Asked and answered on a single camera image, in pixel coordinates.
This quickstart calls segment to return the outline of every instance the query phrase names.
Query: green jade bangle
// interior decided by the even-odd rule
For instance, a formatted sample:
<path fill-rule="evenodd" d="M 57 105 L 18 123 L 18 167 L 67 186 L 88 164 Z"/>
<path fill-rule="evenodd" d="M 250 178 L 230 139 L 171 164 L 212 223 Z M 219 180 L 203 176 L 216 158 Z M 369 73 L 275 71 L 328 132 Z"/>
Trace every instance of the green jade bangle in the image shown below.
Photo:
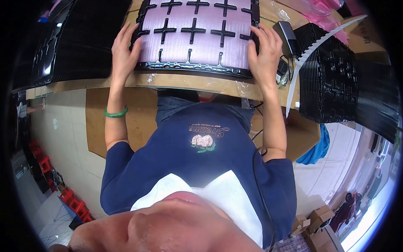
<path fill-rule="evenodd" d="M 105 108 L 105 110 L 104 110 L 104 115 L 105 115 L 106 117 L 110 117 L 110 118 L 118 118 L 118 117 L 121 117 L 121 116 L 125 115 L 125 114 L 127 113 L 127 111 L 128 111 L 128 108 L 127 108 L 126 106 L 125 106 L 125 110 L 123 110 L 122 112 L 116 113 L 116 114 L 109 114 L 109 113 L 106 111 L 106 109 L 107 109 L 107 108 Z"/>

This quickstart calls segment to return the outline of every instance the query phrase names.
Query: hand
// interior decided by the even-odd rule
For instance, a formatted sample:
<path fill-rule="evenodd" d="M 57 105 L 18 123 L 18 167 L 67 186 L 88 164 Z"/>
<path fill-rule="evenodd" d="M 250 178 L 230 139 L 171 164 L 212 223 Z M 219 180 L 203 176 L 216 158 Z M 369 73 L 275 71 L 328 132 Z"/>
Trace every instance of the hand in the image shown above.
<path fill-rule="evenodd" d="M 259 28 L 250 26 L 251 31 L 259 38 L 260 53 L 256 53 L 256 45 L 253 40 L 249 40 L 248 61 L 249 67 L 259 83 L 263 93 L 278 89 L 276 83 L 276 74 L 278 62 L 282 55 L 282 45 L 280 36 L 273 30 L 263 24 Z"/>
<path fill-rule="evenodd" d="M 130 52 L 129 45 L 131 36 L 139 24 L 137 23 L 130 28 L 129 26 L 130 23 L 123 26 L 112 46 L 112 81 L 113 83 L 123 84 L 123 86 L 130 73 L 134 70 L 141 50 L 140 37 L 136 39 Z"/>

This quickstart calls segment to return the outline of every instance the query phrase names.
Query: navy blue t-shirt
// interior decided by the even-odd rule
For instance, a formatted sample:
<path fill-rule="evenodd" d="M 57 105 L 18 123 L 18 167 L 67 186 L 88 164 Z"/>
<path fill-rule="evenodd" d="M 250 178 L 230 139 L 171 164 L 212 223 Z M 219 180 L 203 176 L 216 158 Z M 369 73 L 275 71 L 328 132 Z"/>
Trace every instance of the navy blue t-shirt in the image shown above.
<path fill-rule="evenodd" d="M 200 103 L 171 116 L 136 153 L 126 142 L 106 154 L 101 206 L 111 215 L 126 212 L 161 178 L 173 173 L 191 187 L 204 188 L 232 170 L 246 191 L 263 228 L 263 248 L 270 245 L 272 226 L 253 175 L 256 147 L 237 116 L 220 104 Z M 256 171 L 276 241 L 291 231 L 297 209 L 292 162 L 256 156 Z"/>

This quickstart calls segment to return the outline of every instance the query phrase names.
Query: white plastic strip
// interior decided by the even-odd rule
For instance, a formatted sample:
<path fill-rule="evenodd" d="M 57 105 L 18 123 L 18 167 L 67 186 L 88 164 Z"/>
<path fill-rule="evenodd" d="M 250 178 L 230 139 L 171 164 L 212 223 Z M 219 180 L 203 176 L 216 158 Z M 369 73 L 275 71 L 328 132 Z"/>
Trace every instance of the white plastic strip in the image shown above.
<path fill-rule="evenodd" d="M 295 61 L 296 63 L 296 67 L 294 70 L 294 76 L 293 79 L 291 80 L 291 84 L 290 84 L 290 89 L 288 90 L 288 96 L 287 96 L 287 106 L 286 106 L 286 111 L 285 111 L 285 115 L 286 117 L 288 117 L 288 113 L 290 112 L 290 108 L 291 108 L 291 101 L 293 99 L 293 94 L 294 94 L 294 90 L 295 90 L 295 83 L 297 81 L 297 75 L 299 73 L 299 70 L 301 69 L 302 65 L 305 63 L 305 61 L 308 59 L 308 57 L 313 53 L 313 51 L 318 48 L 323 42 L 325 42 L 328 38 L 330 38 L 331 36 L 333 36 L 334 34 L 336 34 L 338 31 L 340 31 L 341 29 L 349 26 L 350 24 L 357 22 L 361 19 L 364 19 L 365 17 L 367 17 L 367 15 L 358 17 L 356 19 L 351 20 L 350 22 L 347 22 L 345 24 L 343 24 L 340 27 L 337 27 L 336 29 L 330 31 L 329 33 L 327 33 L 325 36 L 321 37 L 320 39 L 316 40 L 315 43 L 313 43 L 310 47 L 308 47 L 308 49 L 306 49 L 304 51 L 304 53 L 301 55 L 301 57 L 298 58 L 298 60 Z"/>

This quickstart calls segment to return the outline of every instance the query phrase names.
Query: lips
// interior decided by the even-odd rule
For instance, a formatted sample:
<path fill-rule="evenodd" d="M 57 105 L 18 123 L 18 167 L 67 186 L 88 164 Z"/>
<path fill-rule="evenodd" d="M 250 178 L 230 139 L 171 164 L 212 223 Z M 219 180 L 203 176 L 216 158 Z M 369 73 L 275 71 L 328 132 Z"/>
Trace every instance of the lips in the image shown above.
<path fill-rule="evenodd" d="M 166 196 L 163 200 L 170 200 L 173 198 L 178 198 L 184 201 L 195 203 L 203 207 L 211 208 L 211 206 L 206 201 L 204 201 L 200 196 L 192 192 L 185 192 L 185 191 L 174 192 L 173 194 Z"/>

